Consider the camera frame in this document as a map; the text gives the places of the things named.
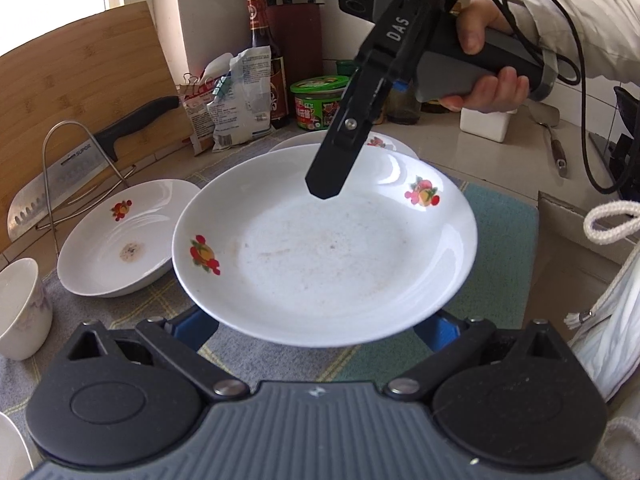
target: blue bracket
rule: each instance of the blue bracket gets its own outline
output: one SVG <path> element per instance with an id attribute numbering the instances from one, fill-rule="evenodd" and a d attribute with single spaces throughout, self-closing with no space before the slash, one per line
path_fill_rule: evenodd
<path id="1" fill-rule="evenodd" d="M 164 329 L 191 350 L 197 352 L 216 333 L 220 323 L 193 305 L 179 316 L 169 319 Z"/>
<path id="2" fill-rule="evenodd" d="M 442 350 L 460 337 L 468 325 L 444 310 L 414 326 L 414 332 L 433 352 Z"/>

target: white bowl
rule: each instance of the white bowl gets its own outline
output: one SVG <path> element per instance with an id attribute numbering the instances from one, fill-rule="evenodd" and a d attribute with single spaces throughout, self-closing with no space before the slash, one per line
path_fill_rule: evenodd
<path id="1" fill-rule="evenodd" d="M 60 283 L 79 296 L 116 298 L 150 285 L 171 269 L 171 238 L 200 191 L 185 180 L 153 180 L 95 207 L 60 251 Z"/>
<path id="2" fill-rule="evenodd" d="M 16 361 L 34 355 L 49 335 L 52 318 L 35 260 L 22 258 L 0 272 L 1 355 Z"/>
<path id="3" fill-rule="evenodd" d="M 193 301 L 245 334 L 312 348 L 390 336 L 443 307 L 478 243 L 460 190 L 420 160 L 364 146 L 340 195 L 321 201 L 305 184 L 316 151 L 248 160 L 187 206 L 173 257 Z"/>
<path id="4" fill-rule="evenodd" d="M 26 441 L 12 420 L 0 413 L 0 479 L 20 480 L 41 460 L 33 443 Z"/>
<path id="5" fill-rule="evenodd" d="M 277 144 L 271 148 L 270 152 L 277 152 L 284 148 L 291 148 L 293 146 L 306 146 L 308 144 L 321 144 L 326 136 L 326 130 L 318 130 L 317 132 L 307 132 L 306 134 L 300 134 L 290 139 L 284 140 L 280 144 Z M 411 158 L 419 158 L 418 155 L 409 148 L 404 142 L 400 142 L 393 137 L 389 137 L 376 132 L 370 132 L 367 139 L 367 146 L 377 146 L 379 148 L 385 148 L 392 152 L 402 153 L 408 155 Z"/>

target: plaid placemat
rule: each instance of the plaid placemat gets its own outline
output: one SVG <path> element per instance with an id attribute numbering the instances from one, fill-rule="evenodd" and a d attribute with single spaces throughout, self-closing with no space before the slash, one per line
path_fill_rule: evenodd
<path id="1" fill-rule="evenodd" d="M 300 133 L 281 130 L 259 139 L 189 180 L 203 187 L 240 162 L 266 153 Z M 535 208 L 485 188 L 457 182 L 476 215 L 478 256 L 463 288 L 447 305 L 455 316 L 481 316 L 503 328 L 522 323 L 538 232 Z M 27 434 L 24 408 L 49 362 L 84 319 L 108 328 L 132 328 L 150 316 L 171 318 L 192 305 L 173 272 L 144 290 L 115 299 L 82 298 L 67 292 L 56 273 L 45 279 L 54 308 L 50 334 L 34 357 L 13 362 L 0 357 L 0 411 Z M 412 330 L 348 348 L 300 349 L 245 336 L 220 325 L 200 355 L 252 387 L 260 380 L 373 380 L 383 384 L 427 357 L 429 351 Z"/>

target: black cable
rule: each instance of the black cable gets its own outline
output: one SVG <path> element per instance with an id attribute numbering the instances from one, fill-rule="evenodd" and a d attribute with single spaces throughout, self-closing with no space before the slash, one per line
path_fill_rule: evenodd
<path id="1" fill-rule="evenodd" d="M 540 66 L 544 66 L 544 61 L 542 61 L 542 58 L 540 57 L 542 55 L 542 49 L 539 46 L 537 46 L 535 43 L 532 43 L 531 41 L 529 41 L 529 39 L 518 28 L 518 25 L 516 24 L 516 19 L 515 19 L 513 13 L 511 12 L 511 10 L 509 9 L 508 0 L 502 0 L 502 1 L 500 1 L 500 0 L 492 0 L 492 1 L 498 7 L 498 9 L 500 9 L 500 12 L 505 17 L 505 19 L 509 23 L 509 26 L 513 30 L 514 35 L 516 35 L 516 37 L 520 40 L 520 43 L 522 43 L 522 45 L 527 50 L 529 55 Z M 571 59 L 569 59 L 567 56 L 562 56 L 561 54 L 557 54 L 557 57 L 558 57 L 558 59 L 560 61 L 562 61 L 562 62 L 566 63 L 568 66 L 570 66 L 571 69 L 574 71 L 574 74 L 575 74 L 575 79 L 567 79 L 562 74 L 558 75 L 558 79 L 560 81 L 562 81 L 563 83 L 565 83 L 567 85 L 570 85 L 570 86 L 579 85 L 580 84 L 580 79 L 581 79 L 580 78 L 580 69 L 578 69 L 576 64 Z"/>
<path id="2" fill-rule="evenodd" d="M 527 49 L 527 52 L 529 52 L 529 54 L 531 54 L 531 56 L 534 58 L 534 60 L 540 66 L 544 66 L 544 62 L 540 58 L 540 54 L 542 54 L 542 49 L 540 49 L 540 47 L 538 47 L 537 45 L 535 45 L 531 41 L 529 41 L 524 36 L 522 31 L 518 28 L 518 25 L 516 24 L 515 17 L 511 13 L 511 11 L 509 10 L 508 0 L 502 0 L 502 2 L 500 2 L 499 0 L 492 0 L 492 1 L 498 7 L 498 9 L 500 9 L 500 12 L 505 17 L 505 19 L 509 23 L 510 27 L 513 29 L 514 34 L 516 35 L 516 37 L 522 42 L 523 46 Z M 574 37 L 574 41 L 575 41 L 575 44 L 576 44 L 576 47 L 577 47 L 577 50 L 578 50 L 578 62 L 580 63 L 580 68 L 579 69 L 578 69 L 578 67 L 575 65 L 575 63 L 572 60 L 568 59 L 565 56 L 558 55 L 558 59 L 559 60 L 567 63 L 569 66 L 572 67 L 572 69 L 575 72 L 576 79 L 573 80 L 573 81 L 570 81 L 570 80 L 567 80 L 564 76 L 560 76 L 560 75 L 558 75 L 558 79 L 560 81 L 562 81 L 562 82 L 564 82 L 566 84 L 572 85 L 572 86 L 576 86 L 576 85 L 582 83 L 582 110 L 581 110 L 581 112 L 582 112 L 581 113 L 582 139 L 581 139 L 581 141 L 582 141 L 582 161 L 584 162 L 584 169 L 585 169 L 585 171 L 587 173 L 587 177 L 589 179 L 589 182 L 591 183 L 591 185 L 599 193 L 612 194 L 612 193 L 615 193 L 615 192 L 619 191 L 620 188 L 622 188 L 622 186 L 624 186 L 626 181 L 631 177 L 631 172 L 632 172 L 633 168 L 636 165 L 636 161 L 638 160 L 638 154 L 640 153 L 640 113 L 638 113 L 637 116 L 636 116 L 636 126 L 635 126 L 635 132 L 634 132 L 634 140 L 633 140 L 633 142 L 631 144 L 629 164 L 626 166 L 626 168 L 623 171 L 623 173 L 620 176 L 620 178 L 615 181 L 613 186 L 602 187 L 600 184 L 597 183 L 595 177 L 593 176 L 593 172 L 591 171 L 591 167 L 589 165 L 589 157 L 588 157 L 588 154 L 587 154 L 587 127 L 586 127 L 586 123 L 587 123 L 587 81 L 586 81 L 586 78 L 585 78 L 586 64 L 585 64 L 585 60 L 584 60 L 584 51 L 582 49 L 582 41 L 580 40 L 580 35 L 578 35 L 578 30 L 575 27 L 574 20 L 571 19 L 571 16 L 569 16 L 569 13 L 566 12 L 564 7 L 560 4 L 560 2 L 558 2 L 558 0 L 551 0 L 551 1 L 560 10 L 560 12 L 562 12 L 562 15 L 564 16 L 564 18 L 569 23 L 569 27 L 571 28 L 571 33 L 572 33 L 572 36 Z"/>

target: human hand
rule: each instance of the human hand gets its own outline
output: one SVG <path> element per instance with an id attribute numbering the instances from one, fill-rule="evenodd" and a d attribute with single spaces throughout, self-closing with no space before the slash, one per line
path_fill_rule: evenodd
<path id="1" fill-rule="evenodd" d="M 513 31 L 500 9 L 491 0 L 471 0 L 462 10 L 458 20 L 458 39 L 462 49 L 470 55 L 478 54 L 484 48 L 484 30 L 494 28 L 505 34 Z M 510 66 L 503 68 L 496 76 L 483 76 L 467 96 L 448 96 L 440 99 L 440 104 L 452 112 L 462 108 L 481 112 L 509 112 L 523 104 L 529 95 L 529 78 L 518 77 Z"/>

